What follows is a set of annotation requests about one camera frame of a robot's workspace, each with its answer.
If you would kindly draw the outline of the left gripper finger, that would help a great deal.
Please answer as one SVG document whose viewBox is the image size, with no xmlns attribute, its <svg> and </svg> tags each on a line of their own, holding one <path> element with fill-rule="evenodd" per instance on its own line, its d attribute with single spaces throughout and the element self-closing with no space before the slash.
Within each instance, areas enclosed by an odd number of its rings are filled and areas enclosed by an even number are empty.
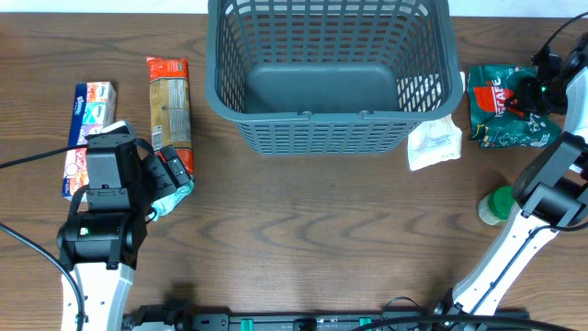
<svg viewBox="0 0 588 331">
<path fill-rule="evenodd" d="M 168 197 L 177 191 L 177 186 L 166 163 L 159 156 L 147 155 L 142 161 L 142 167 L 148 178 L 153 180 L 153 199 Z"/>
<path fill-rule="evenodd" d="M 173 145 L 169 144 L 161 148 L 159 154 L 164 162 L 165 169 L 170 173 L 169 177 L 177 188 L 188 184 L 192 180 L 192 176 L 188 173 Z"/>
</svg>

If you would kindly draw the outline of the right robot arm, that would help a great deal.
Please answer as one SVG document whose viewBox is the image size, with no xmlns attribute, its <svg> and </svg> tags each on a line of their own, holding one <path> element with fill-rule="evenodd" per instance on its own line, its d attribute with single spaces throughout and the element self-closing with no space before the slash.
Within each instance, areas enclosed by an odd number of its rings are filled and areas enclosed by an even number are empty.
<svg viewBox="0 0 588 331">
<path fill-rule="evenodd" d="M 515 181 L 505 227 L 451 292 L 455 314 L 494 314 L 538 250 L 560 232 L 587 226 L 587 187 L 565 178 L 569 170 L 587 176 L 587 37 L 565 59 L 544 45 L 532 63 L 537 76 L 519 83 L 506 105 L 529 115 L 561 114 L 563 131 Z"/>
</svg>

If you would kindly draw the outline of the green lid jar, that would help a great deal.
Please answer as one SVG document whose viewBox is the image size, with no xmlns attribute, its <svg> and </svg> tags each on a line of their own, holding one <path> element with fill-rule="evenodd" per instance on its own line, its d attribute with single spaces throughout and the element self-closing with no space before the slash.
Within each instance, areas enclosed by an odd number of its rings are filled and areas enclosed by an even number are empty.
<svg viewBox="0 0 588 331">
<path fill-rule="evenodd" d="M 505 223 L 515 204 L 513 187 L 503 186 L 483 197 L 477 206 L 480 219 L 491 226 Z"/>
</svg>

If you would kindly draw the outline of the green Nescafe bag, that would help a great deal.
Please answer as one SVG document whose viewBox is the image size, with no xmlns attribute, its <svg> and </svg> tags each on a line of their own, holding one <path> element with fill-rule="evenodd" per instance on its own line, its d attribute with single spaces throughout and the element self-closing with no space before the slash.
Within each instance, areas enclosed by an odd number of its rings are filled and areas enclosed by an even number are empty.
<svg viewBox="0 0 588 331">
<path fill-rule="evenodd" d="M 561 129 L 547 115 L 511 112 L 503 105 L 506 89 L 515 91 L 523 78 L 536 74 L 532 67 L 507 64 L 469 68 L 467 91 L 472 141 L 478 141 L 482 148 L 542 148 L 556 140 Z"/>
</svg>

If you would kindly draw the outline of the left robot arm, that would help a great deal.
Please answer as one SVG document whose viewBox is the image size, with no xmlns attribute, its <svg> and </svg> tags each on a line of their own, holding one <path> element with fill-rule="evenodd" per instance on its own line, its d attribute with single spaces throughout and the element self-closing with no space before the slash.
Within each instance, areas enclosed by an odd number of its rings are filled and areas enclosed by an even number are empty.
<svg viewBox="0 0 588 331">
<path fill-rule="evenodd" d="M 130 133 L 87 140 L 89 182 L 71 201 L 57 235 L 64 330 L 119 330 L 153 204 L 193 179 L 176 149 L 155 152 Z"/>
</svg>

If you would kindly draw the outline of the teal small sachet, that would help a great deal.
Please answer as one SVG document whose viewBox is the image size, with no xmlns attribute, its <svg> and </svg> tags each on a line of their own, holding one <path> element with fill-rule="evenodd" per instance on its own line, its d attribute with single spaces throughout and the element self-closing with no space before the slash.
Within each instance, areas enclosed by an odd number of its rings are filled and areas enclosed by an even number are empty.
<svg viewBox="0 0 588 331">
<path fill-rule="evenodd" d="M 192 193 L 194 187 L 195 182 L 189 181 L 171 195 L 156 200 L 152 204 L 152 210 L 148 214 L 149 219 L 157 222 L 159 218 L 171 213 L 185 197 Z"/>
</svg>

